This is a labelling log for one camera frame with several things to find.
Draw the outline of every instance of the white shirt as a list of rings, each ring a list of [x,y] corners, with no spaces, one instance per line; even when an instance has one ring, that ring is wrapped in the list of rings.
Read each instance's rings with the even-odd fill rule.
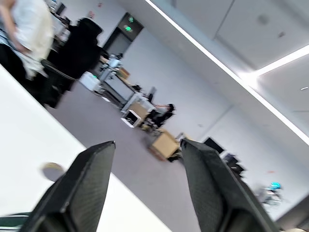
[[[17,40],[30,51],[24,55],[13,50],[23,61],[28,78],[31,78],[42,70],[40,61],[47,58],[53,42],[51,14],[44,0],[16,0],[12,16]]]

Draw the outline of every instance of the ceiling panel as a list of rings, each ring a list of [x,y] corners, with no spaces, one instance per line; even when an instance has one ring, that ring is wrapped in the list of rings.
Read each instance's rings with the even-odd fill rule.
[[[233,0],[167,0],[209,38],[214,38]]]
[[[298,3],[291,8],[289,3],[284,3],[283,0],[235,0],[217,41],[236,52],[254,69],[309,44],[304,13],[309,12],[309,4]]]

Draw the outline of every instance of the black pants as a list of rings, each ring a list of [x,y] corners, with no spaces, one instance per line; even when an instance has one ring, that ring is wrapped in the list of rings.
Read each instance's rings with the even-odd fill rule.
[[[23,62],[7,45],[0,44],[0,64],[19,82],[26,80]]]

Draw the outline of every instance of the desk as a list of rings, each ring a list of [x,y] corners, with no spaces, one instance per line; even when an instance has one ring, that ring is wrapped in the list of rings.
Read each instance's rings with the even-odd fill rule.
[[[47,162],[69,168],[85,150],[0,65],[0,215],[31,211],[52,182]],[[98,232],[170,232],[111,174]]]
[[[129,107],[135,102],[139,103],[143,108],[146,109],[147,112],[150,112],[153,109],[155,109],[155,106],[153,106],[148,101],[148,99],[146,99],[141,93],[135,92],[135,94],[130,98],[130,100],[121,109],[121,112],[123,113],[126,112],[129,109]]]

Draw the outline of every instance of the white box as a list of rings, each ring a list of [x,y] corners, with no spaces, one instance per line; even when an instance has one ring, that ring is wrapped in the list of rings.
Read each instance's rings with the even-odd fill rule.
[[[138,116],[134,111],[127,110],[126,113],[121,118],[126,124],[128,124],[130,127],[136,127],[139,122],[141,121],[140,116]]]
[[[101,83],[100,80],[95,78],[90,72],[85,72],[79,81],[90,91],[97,89],[98,85]]]

